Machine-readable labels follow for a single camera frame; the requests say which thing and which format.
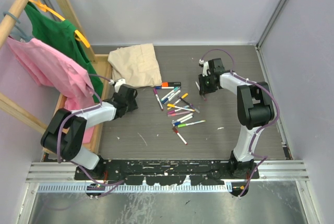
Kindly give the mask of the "magenta end rainbow pen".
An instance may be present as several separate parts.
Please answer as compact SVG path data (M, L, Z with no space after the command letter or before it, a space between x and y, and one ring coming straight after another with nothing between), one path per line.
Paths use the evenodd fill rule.
M174 109L172 111L169 111L167 114L176 113L176 112L183 112L183 111L185 111L185 110Z

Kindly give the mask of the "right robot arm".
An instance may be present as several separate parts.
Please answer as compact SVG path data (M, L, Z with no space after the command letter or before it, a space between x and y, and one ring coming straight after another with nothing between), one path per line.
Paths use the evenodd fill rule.
M199 60L202 73L198 75L199 94L204 96L219 89L236 95L237 118L241 130L235 148L231 151L228 172L241 179L253 169L255 149L266 125L273 121L275 110L266 82L253 82L226 70L220 58Z

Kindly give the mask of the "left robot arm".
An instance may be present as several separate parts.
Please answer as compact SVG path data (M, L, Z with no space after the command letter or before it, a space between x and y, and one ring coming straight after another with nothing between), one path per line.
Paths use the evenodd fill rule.
M120 86L110 99L81 110L59 109L54 114L41 138L42 147L86 169L92 180L104 176L101 158L83 146L86 130L104 122L123 117L138 109L137 89L127 84Z

